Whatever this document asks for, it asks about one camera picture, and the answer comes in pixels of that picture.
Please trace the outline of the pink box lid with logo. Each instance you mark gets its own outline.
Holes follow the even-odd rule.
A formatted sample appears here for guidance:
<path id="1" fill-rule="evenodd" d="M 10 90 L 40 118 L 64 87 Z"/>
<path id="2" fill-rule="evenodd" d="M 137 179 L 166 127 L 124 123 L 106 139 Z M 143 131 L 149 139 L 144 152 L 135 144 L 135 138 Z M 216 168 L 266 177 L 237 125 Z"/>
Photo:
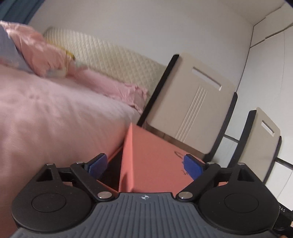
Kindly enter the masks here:
<path id="1" fill-rule="evenodd" d="M 193 179 L 184 170 L 186 151 L 131 124 L 125 137 L 119 192 L 179 193 Z"/>

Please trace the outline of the open pink box base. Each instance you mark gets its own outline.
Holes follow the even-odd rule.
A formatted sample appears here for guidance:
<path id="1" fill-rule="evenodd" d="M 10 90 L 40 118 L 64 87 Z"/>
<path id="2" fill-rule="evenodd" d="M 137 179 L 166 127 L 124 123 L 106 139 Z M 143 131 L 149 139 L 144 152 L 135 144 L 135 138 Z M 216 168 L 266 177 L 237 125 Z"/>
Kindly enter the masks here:
<path id="1" fill-rule="evenodd" d="M 108 158 L 107 169 L 98 179 L 114 193 L 119 191 L 122 155 L 123 147 L 121 146 Z"/>

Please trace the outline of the pink bed sheet mattress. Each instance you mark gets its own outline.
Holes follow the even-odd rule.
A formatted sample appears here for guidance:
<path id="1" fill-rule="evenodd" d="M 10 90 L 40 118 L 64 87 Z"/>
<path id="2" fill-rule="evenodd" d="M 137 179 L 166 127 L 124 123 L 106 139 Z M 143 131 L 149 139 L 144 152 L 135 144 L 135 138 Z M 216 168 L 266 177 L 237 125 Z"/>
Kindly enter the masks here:
<path id="1" fill-rule="evenodd" d="M 11 203 L 44 164 L 111 156 L 139 116 L 71 79 L 1 66 L 1 237 L 16 230 Z"/>

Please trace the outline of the right white folding chair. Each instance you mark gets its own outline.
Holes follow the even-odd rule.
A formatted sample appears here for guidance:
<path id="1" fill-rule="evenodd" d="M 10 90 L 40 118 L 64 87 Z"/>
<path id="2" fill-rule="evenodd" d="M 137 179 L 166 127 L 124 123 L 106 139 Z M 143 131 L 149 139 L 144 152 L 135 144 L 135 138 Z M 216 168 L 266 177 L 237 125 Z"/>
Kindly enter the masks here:
<path id="1" fill-rule="evenodd" d="M 257 107 L 248 114 L 228 167 L 244 163 L 263 183 L 266 183 L 281 145 L 280 129 L 261 108 Z"/>

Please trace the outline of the white folding chair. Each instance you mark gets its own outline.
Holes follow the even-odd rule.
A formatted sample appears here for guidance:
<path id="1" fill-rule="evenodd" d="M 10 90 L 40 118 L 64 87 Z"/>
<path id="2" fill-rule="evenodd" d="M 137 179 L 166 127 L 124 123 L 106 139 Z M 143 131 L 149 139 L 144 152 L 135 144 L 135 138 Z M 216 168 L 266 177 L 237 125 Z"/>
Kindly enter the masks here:
<path id="1" fill-rule="evenodd" d="M 248 114 L 228 167 L 244 163 L 263 183 L 266 183 L 281 145 L 280 129 L 261 108 L 257 107 Z"/>
<path id="2" fill-rule="evenodd" d="M 188 53 L 171 58 L 137 125 L 210 162 L 238 99 L 235 86 Z"/>

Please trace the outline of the left white folding chair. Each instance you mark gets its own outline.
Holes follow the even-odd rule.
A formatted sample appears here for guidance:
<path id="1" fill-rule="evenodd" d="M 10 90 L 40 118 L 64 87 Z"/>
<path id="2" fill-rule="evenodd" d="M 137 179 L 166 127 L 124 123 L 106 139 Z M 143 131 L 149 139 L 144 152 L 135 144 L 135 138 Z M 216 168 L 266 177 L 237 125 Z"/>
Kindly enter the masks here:
<path id="1" fill-rule="evenodd" d="M 235 86 L 188 53 L 171 58 L 137 125 L 210 162 L 238 99 Z"/>

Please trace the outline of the yellow plush toy on bed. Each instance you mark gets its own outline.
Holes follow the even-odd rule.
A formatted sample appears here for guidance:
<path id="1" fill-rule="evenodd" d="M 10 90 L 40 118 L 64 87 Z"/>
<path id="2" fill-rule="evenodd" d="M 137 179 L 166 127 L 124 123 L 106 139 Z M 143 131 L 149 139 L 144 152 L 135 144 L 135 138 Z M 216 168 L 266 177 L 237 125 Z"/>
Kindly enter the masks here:
<path id="1" fill-rule="evenodd" d="M 63 77 L 66 77 L 67 75 L 71 74 L 72 71 L 74 71 L 74 69 L 75 69 L 75 56 L 74 56 L 74 54 L 63 47 L 56 45 L 53 42 L 49 41 L 48 43 L 53 45 L 56 48 L 59 48 L 63 52 L 65 52 L 66 59 L 65 59 L 65 66 L 63 68 L 49 69 L 47 71 L 46 76 L 50 77 L 50 78 L 63 78 Z"/>

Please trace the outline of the white quilted headboard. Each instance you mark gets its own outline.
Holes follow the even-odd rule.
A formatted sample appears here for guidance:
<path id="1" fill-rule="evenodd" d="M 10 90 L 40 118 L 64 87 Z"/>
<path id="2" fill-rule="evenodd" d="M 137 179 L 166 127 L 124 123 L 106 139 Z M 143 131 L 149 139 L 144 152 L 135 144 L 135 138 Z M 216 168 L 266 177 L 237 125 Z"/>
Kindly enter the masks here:
<path id="1" fill-rule="evenodd" d="M 85 33 L 49 27 L 43 34 L 51 44 L 73 53 L 91 69 L 123 83 L 147 89 L 151 98 L 166 66 L 132 50 Z"/>

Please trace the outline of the pink crumpled duvet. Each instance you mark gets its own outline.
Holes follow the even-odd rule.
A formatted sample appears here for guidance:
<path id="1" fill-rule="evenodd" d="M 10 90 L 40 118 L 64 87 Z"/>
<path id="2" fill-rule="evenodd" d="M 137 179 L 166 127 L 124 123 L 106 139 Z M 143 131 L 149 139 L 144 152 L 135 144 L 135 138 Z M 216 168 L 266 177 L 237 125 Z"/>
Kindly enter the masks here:
<path id="1" fill-rule="evenodd" d="M 32 27 L 1 21 L 1 64 L 47 77 L 49 69 L 63 68 L 65 59 L 65 52 L 49 44 Z M 76 60 L 74 71 L 66 77 L 73 78 L 96 93 L 123 102 L 139 113 L 144 110 L 147 89 L 143 87 L 114 80 Z"/>

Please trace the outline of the blue curtain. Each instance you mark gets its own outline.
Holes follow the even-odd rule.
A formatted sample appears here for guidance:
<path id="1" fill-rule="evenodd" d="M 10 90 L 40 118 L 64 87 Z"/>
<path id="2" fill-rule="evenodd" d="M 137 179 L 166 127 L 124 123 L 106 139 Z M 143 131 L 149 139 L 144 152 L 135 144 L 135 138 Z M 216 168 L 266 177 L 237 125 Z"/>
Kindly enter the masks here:
<path id="1" fill-rule="evenodd" d="M 28 24 L 44 0 L 4 0 L 0 5 L 0 20 Z"/>

